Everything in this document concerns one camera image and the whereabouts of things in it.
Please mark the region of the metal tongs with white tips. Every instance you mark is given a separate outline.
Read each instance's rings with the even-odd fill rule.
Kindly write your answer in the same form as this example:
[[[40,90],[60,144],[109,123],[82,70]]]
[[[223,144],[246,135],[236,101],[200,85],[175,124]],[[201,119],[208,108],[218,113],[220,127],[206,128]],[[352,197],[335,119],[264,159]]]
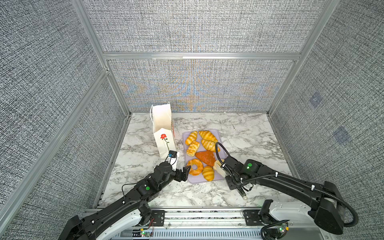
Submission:
[[[221,165],[218,164],[218,161],[215,162],[214,164],[214,170],[217,171],[223,178],[226,177],[227,173],[221,168]],[[244,191],[244,188],[243,187],[240,187],[240,188],[237,188],[237,191],[239,192],[239,194],[241,195],[241,197],[243,198],[243,200],[247,200],[248,197]]]

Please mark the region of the pale round scone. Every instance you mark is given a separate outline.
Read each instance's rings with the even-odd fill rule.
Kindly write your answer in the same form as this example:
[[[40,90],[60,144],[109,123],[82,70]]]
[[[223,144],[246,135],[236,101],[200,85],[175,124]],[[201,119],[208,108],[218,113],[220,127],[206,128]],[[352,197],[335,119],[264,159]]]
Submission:
[[[220,161],[216,160],[213,166],[213,169],[217,171],[220,175],[226,174],[225,171],[221,168],[222,164]]]

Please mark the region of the small striped bun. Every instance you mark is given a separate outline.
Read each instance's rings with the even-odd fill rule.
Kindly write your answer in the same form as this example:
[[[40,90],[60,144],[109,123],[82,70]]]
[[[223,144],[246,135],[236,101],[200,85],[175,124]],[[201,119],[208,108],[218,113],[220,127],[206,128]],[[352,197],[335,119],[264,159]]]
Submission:
[[[215,171],[211,166],[205,166],[202,175],[206,181],[211,182],[215,178]]]

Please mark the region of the white paper bag with rose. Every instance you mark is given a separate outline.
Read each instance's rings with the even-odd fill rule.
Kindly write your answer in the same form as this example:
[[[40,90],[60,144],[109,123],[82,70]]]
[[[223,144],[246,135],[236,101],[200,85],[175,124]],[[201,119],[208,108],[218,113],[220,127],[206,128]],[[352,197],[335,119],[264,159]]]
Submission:
[[[152,105],[150,118],[153,124],[153,135],[160,157],[161,159],[165,159],[169,151],[177,151],[171,104]]]

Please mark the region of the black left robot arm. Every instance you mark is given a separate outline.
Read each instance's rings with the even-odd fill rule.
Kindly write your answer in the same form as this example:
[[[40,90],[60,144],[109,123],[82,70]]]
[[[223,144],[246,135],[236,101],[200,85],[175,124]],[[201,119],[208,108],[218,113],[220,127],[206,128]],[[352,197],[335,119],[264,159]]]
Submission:
[[[68,220],[59,239],[107,240],[125,227],[146,225],[152,216],[148,203],[172,181],[187,181],[190,170],[191,166],[174,170],[169,162],[161,162],[108,207],[82,219],[76,215]]]

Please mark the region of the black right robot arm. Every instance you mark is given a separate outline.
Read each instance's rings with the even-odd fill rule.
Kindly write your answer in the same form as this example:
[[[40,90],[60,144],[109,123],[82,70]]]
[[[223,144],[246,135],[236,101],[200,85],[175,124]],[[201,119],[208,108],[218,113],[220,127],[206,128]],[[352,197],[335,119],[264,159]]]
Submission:
[[[303,181],[275,171],[268,166],[247,160],[244,164],[233,157],[219,161],[226,172],[225,180],[230,190],[246,196],[246,185],[260,185],[289,195],[310,207],[308,215],[321,229],[341,235],[344,227],[346,207],[337,186],[325,181],[323,184]]]

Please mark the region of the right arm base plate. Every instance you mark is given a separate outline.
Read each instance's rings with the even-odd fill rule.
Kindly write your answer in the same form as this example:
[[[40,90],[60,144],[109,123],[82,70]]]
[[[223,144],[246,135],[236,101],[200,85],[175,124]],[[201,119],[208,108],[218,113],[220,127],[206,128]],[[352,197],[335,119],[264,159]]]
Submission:
[[[244,210],[243,216],[247,226],[263,225],[261,233],[264,237],[282,238],[289,230],[288,220],[285,222],[275,219],[270,213],[273,200],[265,200],[262,207],[258,210]]]

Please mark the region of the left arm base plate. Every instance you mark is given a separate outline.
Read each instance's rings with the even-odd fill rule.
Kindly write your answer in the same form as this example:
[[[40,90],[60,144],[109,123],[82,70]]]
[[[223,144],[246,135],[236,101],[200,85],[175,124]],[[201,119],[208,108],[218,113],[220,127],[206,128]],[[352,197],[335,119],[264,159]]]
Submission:
[[[165,213],[164,210],[152,210],[150,215],[147,215],[146,217],[142,217],[140,221],[141,226],[151,226],[154,227],[163,227],[165,222]]]

